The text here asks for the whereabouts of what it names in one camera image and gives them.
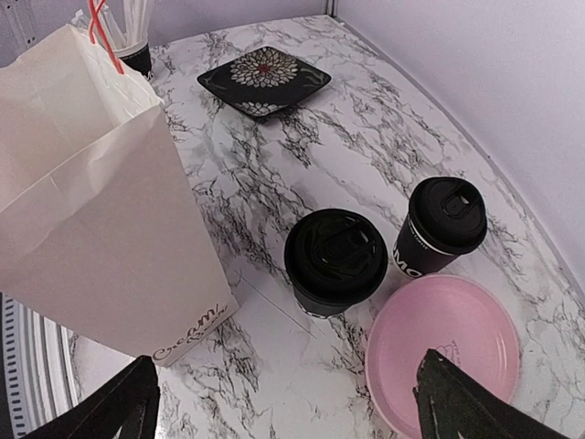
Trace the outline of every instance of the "table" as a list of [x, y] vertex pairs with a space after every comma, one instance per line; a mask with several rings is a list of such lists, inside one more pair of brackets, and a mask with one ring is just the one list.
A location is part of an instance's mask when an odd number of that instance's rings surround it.
[[[332, 82], [263, 123], [197, 84], [200, 73], [266, 45]], [[522, 354], [513, 405], [569, 437], [585, 431], [582, 292], [486, 155], [397, 69], [328, 16], [189, 37], [152, 55], [154, 88], [241, 304], [160, 369], [158, 438], [398, 437], [376, 414], [364, 377], [367, 331], [397, 278], [390, 273], [371, 300], [322, 321], [296, 304], [282, 251], [299, 218], [331, 207], [366, 216], [391, 246], [412, 189], [431, 176], [469, 179], [484, 194], [488, 236], [446, 272], [482, 284], [512, 317]], [[71, 333], [69, 354], [72, 403], [130, 361]]]

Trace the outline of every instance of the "cup lid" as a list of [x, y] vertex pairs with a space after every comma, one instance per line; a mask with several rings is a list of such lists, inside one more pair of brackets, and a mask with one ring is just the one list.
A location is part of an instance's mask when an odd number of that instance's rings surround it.
[[472, 252], [487, 232], [482, 195], [470, 182], [456, 177], [420, 182], [410, 197], [409, 217], [431, 246], [451, 254]]
[[352, 305], [378, 288], [388, 252], [369, 220], [347, 210], [324, 209], [292, 228], [284, 261], [291, 281], [313, 300]]

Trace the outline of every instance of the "coffee cup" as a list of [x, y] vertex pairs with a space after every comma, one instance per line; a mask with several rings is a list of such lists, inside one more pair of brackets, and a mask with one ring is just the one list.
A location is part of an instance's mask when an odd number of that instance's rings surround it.
[[153, 62], [150, 59], [148, 41], [140, 41], [133, 46], [122, 50], [114, 50], [116, 57], [136, 71], [139, 71], [150, 80], [153, 77]]
[[284, 264], [300, 307], [311, 316], [327, 318], [376, 291], [388, 268], [388, 252], [368, 219], [324, 209], [292, 228]]
[[392, 260], [410, 278], [435, 273], [477, 249], [486, 232], [484, 200], [474, 185], [456, 177], [428, 178], [410, 197]]

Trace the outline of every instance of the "black square plate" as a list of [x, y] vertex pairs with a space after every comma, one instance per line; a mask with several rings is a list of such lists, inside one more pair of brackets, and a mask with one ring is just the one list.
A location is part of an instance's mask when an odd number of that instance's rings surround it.
[[251, 117], [293, 105], [330, 80], [320, 71], [276, 48], [259, 48], [197, 78], [199, 83]]

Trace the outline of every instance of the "flower pattern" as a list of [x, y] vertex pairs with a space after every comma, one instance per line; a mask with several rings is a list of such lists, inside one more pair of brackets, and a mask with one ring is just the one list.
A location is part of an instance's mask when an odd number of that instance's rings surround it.
[[284, 105], [276, 105], [274, 103], [259, 103], [259, 102], [242, 102], [234, 103], [234, 106], [250, 116], [266, 116], [271, 112], [276, 112], [284, 107]]
[[277, 87], [296, 77], [295, 58], [273, 48], [260, 48], [231, 64], [231, 78], [253, 87]]

